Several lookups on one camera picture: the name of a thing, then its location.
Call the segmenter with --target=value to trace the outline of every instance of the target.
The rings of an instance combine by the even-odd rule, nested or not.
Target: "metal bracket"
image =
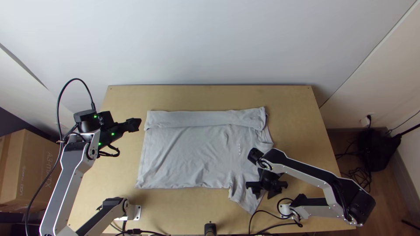
[[[290,215],[290,214],[293,214],[293,216],[292,217],[290,217],[289,219],[292,219],[292,220],[295,220],[295,221],[297,221],[298,223],[299,223],[299,221],[300,221],[300,217],[299,217],[299,215],[297,214],[297,212],[295,211],[295,210],[291,210],[290,209],[290,203],[287,203],[287,204],[280,204],[279,205],[279,211],[280,211],[280,213],[282,214],[280,217],[281,218],[287,218],[286,216],[284,216],[284,215]]]
[[[124,211],[124,216],[115,218],[115,220],[140,220],[141,205],[132,205],[126,201],[124,203]]]

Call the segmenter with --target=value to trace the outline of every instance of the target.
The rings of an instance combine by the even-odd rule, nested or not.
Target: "cardboard box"
[[[24,213],[57,160],[60,146],[26,129],[0,137],[0,211]],[[57,164],[31,207],[47,207],[61,172]]]

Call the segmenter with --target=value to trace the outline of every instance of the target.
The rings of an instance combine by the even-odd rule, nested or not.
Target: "gray t-shirt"
[[[240,111],[148,111],[136,188],[229,188],[229,199],[252,214],[258,181],[251,148],[273,147],[264,107]]]

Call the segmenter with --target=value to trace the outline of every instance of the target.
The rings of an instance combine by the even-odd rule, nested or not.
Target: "black cable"
[[[354,140],[354,141],[352,141],[348,146],[347,146],[347,148],[346,148],[346,150],[344,151],[344,153],[341,153],[341,154],[335,154],[335,156],[338,156],[338,157],[336,157],[336,160],[338,160],[338,159],[340,159],[341,157],[343,157],[343,156],[345,156],[345,155],[353,155],[354,153],[347,153],[348,151],[349,151],[349,149],[350,149],[350,147],[355,143],[357,141],[357,139],[356,140]]]
[[[110,154],[110,153],[107,153],[107,152],[104,152],[104,151],[99,151],[99,155],[100,155],[100,156],[112,156],[112,157],[117,157],[117,156],[119,156],[119,154],[120,154],[120,150],[119,150],[118,148],[116,148],[116,147],[112,146],[111,144],[108,144],[108,147],[109,147],[110,149],[112,149],[112,150],[116,151],[117,153],[115,153],[115,154]]]
[[[268,211],[264,211],[264,210],[258,210],[258,211],[255,211],[254,212],[254,214],[251,216],[251,218],[249,219],[249,224],[248,224],[248,235],[253,235],[253,234],[251,234],[251,222],[252,222],[252,218],[254,218],[254,216],[255,216],[255,214],[256,213],[258,213],[258,212],[264,212],[264,213],[266,213],[266,214],[269,214],[270,216],[272,216],[272,217],[275,217],[275,218],[277,218],[277,219],[280,219],[280,220],[286,220],[286,219],[289,219],[290,217],[292,217],[292,215],[293,214],[291,214],[291,215],[289,215],[287,218],[281,218],[281,217],[278,217],[278,216],[276,216],[276,215],[274,215],[274,214],[272,214],[272,213],[270,213],[270,212],[268,212]],[[298,223],[296,220],[295,220],[295,223],[287,223],[287,224],[284,224],[284,225],[302,225],[302,224],[300,224],[300,223]]]
[[[294,223],[284,223],[284,224],[273,225],[273,226],[270,226],[268,228],[265,228],[265,229],[259,231],[258,233],[250,234],[250,235],[251,236],[261,235],[261,234],[267,235],[267,233],[265,233],[265,231],[267,231],[269,229],[280,227],[280,226],[290,226],[290,225],[297,225],[299,227],[303,227],[303,225],[301,223],[298,223],[297,221],[295,221]]]
[[[123,221],[122,223],[122,236],[125,236],[127,221]]]
[[[91,99],[91,107],[92,109],[96,109],[95,108],[95,103],[93,102],[92,99],[92,95],[91,92],[88,89],[88,86],[85,84],[85,82],[81,79],[78,78],[74,78],[69,80],[61,89],[60,94],[58,95],[57,98],[57,105],[56,105],[56,120],[57,120],[57,128],[58,128],[58,134],[59,134],[59,138],[60,138],[60,148],[58,151],[58,157],[56,162],[54,163],[54,165],[52,166],[51,170],[48,172],[47,176],[45,177],[45,179],[42,181],[41,185],[39,186],[39,188],[37,189],[37,191],[35,192],[34,196],[32,197],[32,199],[30,200],[28,207],[26,208],[26,214],[25,214],[25,231],[26,231],[26,236],[30,236],[29,234],[29,224],[28,224],[28,220],[29,220],[29,210],[31,209],[31,206],[36,198],[36,196],[38,195],[38,193],[40,192],[40,190],[42,189],[42,187],[44,186],[44,184],[46,183],[46,181],[48,180],[48,178],[51,176],[51,174],[53,173],[55,167],[57,166],[57,163],[60,161],[60,157],[61,157],[61,152],[63,151],[63,145],[64,145],[64,139],[66,137],[62,137],[63,134],[61,132],[61,126],[60,126],[60,118],[59,118],[59,109],[60,109],[60,101],[61,101],[61,96],[63,95],[64,90],[66,89],[66,87],[73,81],[78,80],[80,82],[82,82],[84,84],[84,86],[86,87],[87,92],[89,93],[89,97]]]
[[[120,233],[122,233],[123,231],[122,230],[120,230],[119,228],[117,228],[115,225],[113,225],[112,223],[111,224],[109,224],[112,228],[114,228],[115,230],[117,230],[118,232],[120,232]]]
[[[165,234],[161,234],[161,233],[158,233],[158,232],[147,231],[147,230],[141,230],[141,229],[129,229],[129,230],[125,231],[125,232],[121,232],[121,233],[119,233],[119,234],[116,234],[115,236],[122,235],[123,233],[126,233],[126,234],[142,234],[142,233],[151,233],[151,234],[155,234],[155,235],[158,235],[158,236],[170,236],[170,235],[165,235]]]
[[[419,110],[418,112],[416,112],[414,115],[412,115],[410,118],[406,119],[406,121],[404,121],[403,123],[401,123],[401,124],[400,124],[400,125],[398,125],[397,127],[395,127],[395,128],[392,128],[392,129],[388,130],[385,134],[386,134],[386,135],[390,135],[390,134],[394,131],[394,129],[399,128],[400,126],[402,126],[403,124],[405,124],[407,121],[411,120],[411,118],[415,117],[415,116],[416,116],[417,114],[419,114],[419,113],[420,113],[420,110]]]
[[[280,199],[280,200],[277,202],[277,211],[280,213],[280,215],[290,218],[291,216],[293,216],[293,213],[290,213],[290,214],[288,214],[288,215],[285,215],[285,214],[283,214],[283,213],[281,213],[281,212],[280,212],[279,205],[280,205],[280,203],[281,203],[283,200],[290,200],[290,201],[293,201],[293,199],[291,199],[291,198],[282,198],[282,199]]]

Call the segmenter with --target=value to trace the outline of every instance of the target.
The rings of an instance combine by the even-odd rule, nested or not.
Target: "wooden floor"
[[[343,153],[357,137],[357,132],[329,131],[328,136],[335,154]],[[356,156],[343,156],[337,160],[341,172],[361,166]],[[376,201],[376,207],[363,227],[356,230],[317,232],[316,236],[410,236],[419,235],[420,231],[401,223],[402,219],[410,220],[407,206],[403,200],[391,166],[380,172],[372,173],[370,194]]]

